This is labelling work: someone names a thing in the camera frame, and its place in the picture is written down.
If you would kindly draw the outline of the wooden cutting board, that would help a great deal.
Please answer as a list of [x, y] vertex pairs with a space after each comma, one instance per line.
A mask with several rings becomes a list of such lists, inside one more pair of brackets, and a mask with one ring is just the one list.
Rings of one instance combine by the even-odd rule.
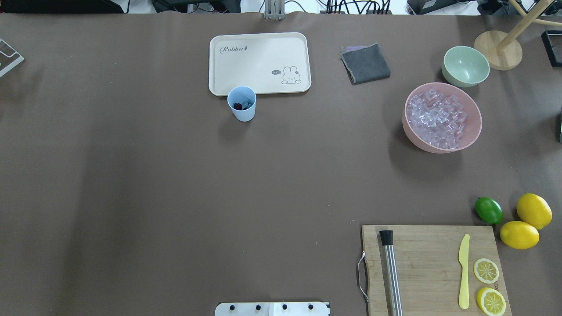
[[[490, 226], [440, 225], [363, 225], [361, 229], [367, 268], [368, 314], [389, 316], [385, 250], [380, 230], [393, 231], [393, 246], [399, 278], [402, 310], [406, 316], [482, 316], [476, 302], [477, 292], [485, 286], [473, 272], [477, 259], [487, 258], [501, 267], [496, 238]], [[468, 309], [458, 306], [461, 264], [458, 250], [468, 234], [469, 302]]]

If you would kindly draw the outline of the wooden cup stand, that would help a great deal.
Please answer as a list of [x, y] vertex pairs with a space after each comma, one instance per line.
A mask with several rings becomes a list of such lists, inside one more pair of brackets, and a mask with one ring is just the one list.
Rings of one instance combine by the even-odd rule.
[[519, 12], [521, 19], [510, 30], [490, 30], [481, 33], [474, 41], [474, 48], [478, 50], [486, 60], [490, 68], [507, 71], [515, 68], [522, 60], [522, 46], [516, 40], [532, 23], [561, 28], [561, 22], [544, 20], [539, 18], [542, 13], [553, 3], [552, 0], [540, 0], [530, 12], [525, 13], [515, 0], [509, 1]]

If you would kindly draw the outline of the aluminium frame post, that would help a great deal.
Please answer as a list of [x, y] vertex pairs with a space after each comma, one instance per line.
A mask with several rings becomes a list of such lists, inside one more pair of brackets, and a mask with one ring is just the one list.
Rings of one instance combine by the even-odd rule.
[[285, 19], [285, 0], [264, 0], [265, 20], [284, 20]]

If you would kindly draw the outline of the metal rod black cap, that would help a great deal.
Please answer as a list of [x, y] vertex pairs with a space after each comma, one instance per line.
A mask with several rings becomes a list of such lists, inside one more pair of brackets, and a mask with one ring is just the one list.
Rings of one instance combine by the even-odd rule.
[[391, 305], [392, 316], [403, 316], [399, 275], [397, 271], [395, 248], [393, 242], [393, 230], [381, 230], [379, 232], [381, 243], [385, 251], [387, 268], [388, 296]]

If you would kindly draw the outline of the yellow lemon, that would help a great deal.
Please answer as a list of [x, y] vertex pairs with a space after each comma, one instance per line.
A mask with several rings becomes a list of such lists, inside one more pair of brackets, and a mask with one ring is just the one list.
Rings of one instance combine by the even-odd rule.
[[536, 246], [540, 235], [534, 226], [526, 222], [510, 221], [500, 228], [500, 238], [507, 246], [524, 250]]
[[534, 226], [537, 230], [548, 226], [553, 218], [552, 210], [546, 200], [532, 193], [525, 193], [519, 198], [516, 212], [522, 221]]

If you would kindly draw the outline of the blue plastic cup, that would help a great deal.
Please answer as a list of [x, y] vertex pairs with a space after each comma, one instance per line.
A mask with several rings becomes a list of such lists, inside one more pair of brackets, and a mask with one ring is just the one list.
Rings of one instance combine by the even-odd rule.
[[[256, 112], [256, 94], [253, 89], [247, 86], [237, 86], [227, 94], [227, 104], [229, 104], [233, 114], [237, 120], [241, 122], [248, 122], [252, 120]], [[245, 111], [237, 111], [233, 109], [233, 104], [249, 101], [253, 106]]]

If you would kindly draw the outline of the lemon slice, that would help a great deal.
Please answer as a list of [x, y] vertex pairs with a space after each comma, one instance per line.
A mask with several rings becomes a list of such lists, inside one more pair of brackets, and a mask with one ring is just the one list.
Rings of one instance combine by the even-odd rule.
[[476, 302], [487, 316], [503, 316], [507, 310], [504, 296], [493, 288], [483, 287], [476, 293]]
[[472, 266], [472, 270], [475, 277], [484, 284], [494, 284], [500, 276], [498, 265], [488, 258], [477, 259]]

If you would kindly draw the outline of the white cup rack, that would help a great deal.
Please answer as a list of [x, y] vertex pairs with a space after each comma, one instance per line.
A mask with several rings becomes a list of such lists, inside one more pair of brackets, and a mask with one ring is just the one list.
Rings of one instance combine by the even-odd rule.
[[0, 77], [25, 60], [8, 42], [0, 39]]

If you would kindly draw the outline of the green lime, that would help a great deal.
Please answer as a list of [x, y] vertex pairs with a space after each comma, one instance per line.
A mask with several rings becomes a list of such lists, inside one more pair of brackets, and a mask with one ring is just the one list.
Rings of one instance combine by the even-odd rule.
[[500, 224], [503, 221], [504, 213], [500, 204], [490, 197], [479, 197], [475, 201], [475, 211], [488, 224]]

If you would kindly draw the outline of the green ceramic bowl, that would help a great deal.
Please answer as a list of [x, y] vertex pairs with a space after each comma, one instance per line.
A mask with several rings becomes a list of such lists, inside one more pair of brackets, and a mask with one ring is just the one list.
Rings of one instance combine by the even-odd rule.
[[490, 65], [479, 50], [468, 46], [455, 46], [444, 54], [441, 72], [450, 84], [468, 88], [488, 78]]

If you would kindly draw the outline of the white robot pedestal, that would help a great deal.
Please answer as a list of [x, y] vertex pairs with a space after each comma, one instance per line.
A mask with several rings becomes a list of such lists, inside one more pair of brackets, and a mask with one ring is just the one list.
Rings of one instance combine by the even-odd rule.
[[328, 302], [224, 302], [215, 316], [329, 316]]

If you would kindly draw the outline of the grey folded cloth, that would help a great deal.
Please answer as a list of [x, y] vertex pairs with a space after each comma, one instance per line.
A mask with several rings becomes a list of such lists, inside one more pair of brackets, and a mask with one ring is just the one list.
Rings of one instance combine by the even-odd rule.
[[354, 85], [386, 79], [391, 76], [391, 70], [378, 43], [368, 46], [343, 47], [340, 58], [349, 72], [351, 83]]

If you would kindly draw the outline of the cream rabbit tray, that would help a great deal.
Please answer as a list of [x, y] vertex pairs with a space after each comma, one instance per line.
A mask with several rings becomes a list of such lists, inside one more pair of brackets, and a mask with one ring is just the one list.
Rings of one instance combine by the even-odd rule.
[[312, 84], [308, 42], [300, 32], [216, 36], [209, 43], [209, 91], [237, 86], [255, 94], [301, 93]]

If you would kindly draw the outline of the pink bowl of ice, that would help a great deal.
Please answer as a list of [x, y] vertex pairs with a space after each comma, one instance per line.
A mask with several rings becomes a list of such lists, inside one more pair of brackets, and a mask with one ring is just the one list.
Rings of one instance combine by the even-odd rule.
[[409, 140], [431, 153], [450, 153], [478, 139], [483, 120], [476, 102], [446, 83], [427, 83], [406, 98], [402, 127]]

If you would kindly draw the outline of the yellow plastic knife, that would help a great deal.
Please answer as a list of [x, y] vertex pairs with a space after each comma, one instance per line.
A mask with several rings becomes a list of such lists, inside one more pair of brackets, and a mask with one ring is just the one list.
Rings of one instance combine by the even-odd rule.
[[461, 280], [458, 290], [458, 306], [464, 310], [469, 308], [469, 245], [470, 235], [465, 234], [461, 240], [461, 244], [458, 250], [458, 262], [461, 265]]

